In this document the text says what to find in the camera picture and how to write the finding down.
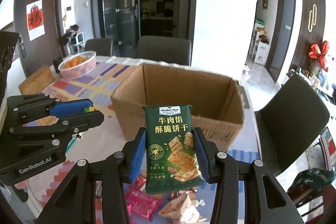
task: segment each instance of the gold wall decoration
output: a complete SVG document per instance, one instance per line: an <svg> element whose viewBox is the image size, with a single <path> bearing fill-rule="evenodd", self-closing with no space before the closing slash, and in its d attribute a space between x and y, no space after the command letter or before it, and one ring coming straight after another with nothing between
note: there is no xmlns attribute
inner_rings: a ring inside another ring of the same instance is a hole
<svg viewBox="0 0 336 224"><path fill-rule="evenodd" d="M313 30L313 26L316 25L316 16L317 16L317 6L313 5L313 10L309 12L309 19L308 19L308 32Z"/></svg>

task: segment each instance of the blue gripper pad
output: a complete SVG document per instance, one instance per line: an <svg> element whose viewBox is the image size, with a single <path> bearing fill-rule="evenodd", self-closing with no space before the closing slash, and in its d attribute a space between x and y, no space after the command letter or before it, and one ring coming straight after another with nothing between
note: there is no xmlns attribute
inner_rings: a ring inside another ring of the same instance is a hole
<svg viewBox="0 0 336 224"><path fill-rule="evenodd" d="M81 99L68 102L56 103L55 106L49 110L51 116L63 118L71 115L76 115L84 112L88 106L93 107L93 102L90 99Z"/></svg>
<svg viewBox="0 0 336 224"><path fill-rule="evenodd" d="M141 132L141 137L139 138L138 145L135 149L132 158L132 167L129 175L129 179L134 183L135 179L139 176L141 164L146 151L146 130Z"/></svg>
<svg viewBox="0 0 336 224"><path fill-rule="evenodd" d="M202 177L206 182L209 182L210 173L209 173L209 160L201 143L201 140L197 134L197 131L194 129L194 146L195 153L197 157L197 162L199 165L199 170L202 173Z"/></svg>

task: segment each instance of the green snack package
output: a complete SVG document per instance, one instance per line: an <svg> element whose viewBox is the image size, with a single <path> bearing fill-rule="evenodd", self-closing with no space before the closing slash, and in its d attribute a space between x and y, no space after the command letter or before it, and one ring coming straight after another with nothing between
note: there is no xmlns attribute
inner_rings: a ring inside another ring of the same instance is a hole
<svg viewBox="0 0 336 224"><path fill-rule="evenodd" d="M149 195L203 184L194 151L190 106L143 107Z"/></svg>

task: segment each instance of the dining table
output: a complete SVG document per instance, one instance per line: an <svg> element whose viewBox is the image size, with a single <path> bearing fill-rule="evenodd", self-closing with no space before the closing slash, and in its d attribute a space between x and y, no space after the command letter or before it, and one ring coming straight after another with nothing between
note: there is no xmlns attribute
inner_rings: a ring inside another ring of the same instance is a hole
<svg viewBox="0 0 336 224"><path fill-rule="evenodd" d="M82 139L78 139L74 142L71 149L66 153L67 159L65 162L25 181L26 190L29 196L28 204L36 218L55 189L78 160L86 159L89 162L100 161L106 159L114 152L122 150L126 140L113 108L111 94L139 65L142 63L151 63L188 70L202 70L190 66L181 66L143 59L103 56L97 56L96 59L96 67L91 72L78 79L71 81L64 80L53 72L53 74L55 74L55 82L47 86L41 92L49 94L51 98L58 98L63 102L89 98L93 102L94 108L100 110L104 114L105 119L100 126L84 132ZM246 88L244 88L241 100L244 109L244 126L229 147L227 153L236 160L251 163L253 160L262 158L259 153L260 144L255 115L251 104L251 98ZM46 117L30 122L25 126L43 126L53 124L56 120L56 117ZM201 185L198 188L197 193L195 193L197 200L202 199L205 203L204 206L197 207L200 215L206 218L204 223L209 223L211 219L215 193L216 184L207 183ZM163 197L163 206L169 202L167 196ZM244 182L240 181L238 223L244 222L244 197ZM101 208L101 199L96 198L95 209L97 224L103 223ZM137 224L148 222L137 216L135 213L132 213L132 218ZM172 220L155 214L152 223L171 224Z"/></svg>

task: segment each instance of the wooden wall panel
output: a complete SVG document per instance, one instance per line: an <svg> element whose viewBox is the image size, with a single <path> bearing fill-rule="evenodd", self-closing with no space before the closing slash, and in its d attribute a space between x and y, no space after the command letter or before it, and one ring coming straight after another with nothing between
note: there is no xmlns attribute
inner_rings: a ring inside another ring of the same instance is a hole
<svg viewBox="0 0 336 224"><path fill-rule="evenodd" d="M309 13L313 9L314 4L317 6L316 25L313 26L312 32L309 32ZM308 58L308 52L311 44L317 43L319 46L322 45L325 19L326 0L303 0L300 33L290 69L309 68L310 59Z"/></svg>

